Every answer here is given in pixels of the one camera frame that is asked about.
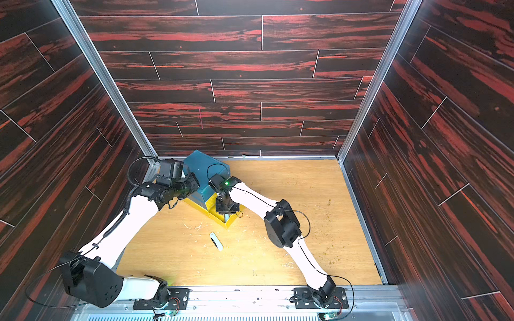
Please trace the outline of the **yellow bottom drawer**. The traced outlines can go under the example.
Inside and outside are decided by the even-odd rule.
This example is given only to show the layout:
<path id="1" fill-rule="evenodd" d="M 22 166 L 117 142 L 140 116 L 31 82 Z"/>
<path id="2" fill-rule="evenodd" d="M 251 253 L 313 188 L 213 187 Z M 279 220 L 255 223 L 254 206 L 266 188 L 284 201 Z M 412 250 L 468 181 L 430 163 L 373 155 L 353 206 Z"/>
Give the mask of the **yellow bottom drawer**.
<path id="1" fill-rule="evenodd" d="M 207 216 L 214 220 L 218 225 L 228 229 L 237 218 L 243 218 L 244 213 L 242 211 L 237 211 L 235 213 L 220 213 L 216 210 L 216 206 L 213 205 L 207 212 Z"/>

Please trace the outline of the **white fruit knife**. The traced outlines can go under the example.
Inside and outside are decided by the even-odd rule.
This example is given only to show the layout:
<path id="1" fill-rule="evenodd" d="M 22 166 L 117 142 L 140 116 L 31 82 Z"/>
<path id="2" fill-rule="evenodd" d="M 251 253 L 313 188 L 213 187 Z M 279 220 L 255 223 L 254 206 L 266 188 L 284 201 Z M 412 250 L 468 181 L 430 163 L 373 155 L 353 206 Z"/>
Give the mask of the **white fruit knife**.
<path id="1" fill-rule="evenodd" d="M 222 251 L 224 249 L 222 242 L 220 241 L 220 239 L 214 232 L 211 232 L 210 239 L 213 242 L 213 244 L 216 246 L 218 251 Z"/>

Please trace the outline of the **teal drawer cabinet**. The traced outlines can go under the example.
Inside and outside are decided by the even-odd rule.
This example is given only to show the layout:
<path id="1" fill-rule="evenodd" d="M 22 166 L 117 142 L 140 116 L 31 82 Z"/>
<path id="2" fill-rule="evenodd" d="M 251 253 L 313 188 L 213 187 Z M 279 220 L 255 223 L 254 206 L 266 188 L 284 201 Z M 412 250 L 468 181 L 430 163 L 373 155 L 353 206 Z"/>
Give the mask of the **teal drawer cabinet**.
<path id="1" fill-rule="evenodd" d="M 206 202 L 211 195 L 215 194 L 209 184 L 213 175 L 219 174 L 225 179 L 230 176 L 230 167 L 227 164 L 201 151 L 192 152 L 185 158 L 184 163 L 199 181 L 199 189 L 189 196 L 196 201 L 202 199 Z"/>

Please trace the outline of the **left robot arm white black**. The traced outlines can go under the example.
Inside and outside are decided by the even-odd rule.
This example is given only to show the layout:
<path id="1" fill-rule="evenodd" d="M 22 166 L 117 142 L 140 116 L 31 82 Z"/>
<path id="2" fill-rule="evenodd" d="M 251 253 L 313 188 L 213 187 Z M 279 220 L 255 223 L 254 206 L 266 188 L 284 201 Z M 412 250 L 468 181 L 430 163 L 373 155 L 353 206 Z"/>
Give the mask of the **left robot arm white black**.
<path id="1" fill-rule="evenodd" d="M 157 177 L 156 182 L 135 185 L 123 210 L 78 252 L 67 251 L 59 260 L 64 291 L 70 296 L 105 308 L 116 301 L 143 300 L 154 308 L 172 301 L 167 282 L 156 276 L 121 276 L 113 267 L 139 230 L 172 199 L 187 198 L 199 182 L 190 174 L 181 179 Z"/>

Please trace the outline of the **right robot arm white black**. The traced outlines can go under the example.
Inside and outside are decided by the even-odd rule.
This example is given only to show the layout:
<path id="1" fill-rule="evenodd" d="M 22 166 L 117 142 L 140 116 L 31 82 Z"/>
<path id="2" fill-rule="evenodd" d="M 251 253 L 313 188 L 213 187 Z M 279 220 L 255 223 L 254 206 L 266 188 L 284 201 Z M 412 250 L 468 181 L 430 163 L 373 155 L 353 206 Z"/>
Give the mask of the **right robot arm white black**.
<path id="1" fill-rule="evenodd" d="M 216 174 L 210 178 L 210 185 L 219 196 L 246 207 L 263 219 L 270 241 L 284 249 L 301 270 L 313 302 L 320 308 L 328 307 L 336 284 L 307 247 L 301 224 L 289 202 L 269 199 L 236 177 L 225 179 Z"/>

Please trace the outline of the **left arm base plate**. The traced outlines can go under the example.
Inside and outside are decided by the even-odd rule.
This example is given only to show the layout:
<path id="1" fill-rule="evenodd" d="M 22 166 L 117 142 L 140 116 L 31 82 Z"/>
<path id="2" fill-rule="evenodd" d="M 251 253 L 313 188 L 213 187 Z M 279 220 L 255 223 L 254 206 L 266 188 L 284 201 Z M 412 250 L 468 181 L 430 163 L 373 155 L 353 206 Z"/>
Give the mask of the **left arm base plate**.
<path id="1" fill-rule="evenodd" d="M 152 299 L 136 300 L 133 310 L 156 312 L 185 310 L 190 299 L 190 292 L 189 288 L 168 287 L 167 290 L 159 290 Z"/>

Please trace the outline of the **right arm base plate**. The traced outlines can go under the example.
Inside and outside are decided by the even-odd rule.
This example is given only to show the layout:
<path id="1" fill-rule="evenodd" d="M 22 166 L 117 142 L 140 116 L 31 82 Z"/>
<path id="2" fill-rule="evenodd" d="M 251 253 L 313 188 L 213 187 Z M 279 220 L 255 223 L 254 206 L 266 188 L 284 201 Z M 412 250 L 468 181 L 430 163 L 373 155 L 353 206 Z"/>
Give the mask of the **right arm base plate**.
<path id="1" fill-rule="evenodd" d="M 326 295 L 323 290 L 314 290 L 308 286 L 293 289 L 289 298 L 296 309 L 348 309 L 349 302 L 344 288 L 335 288 Z"/>

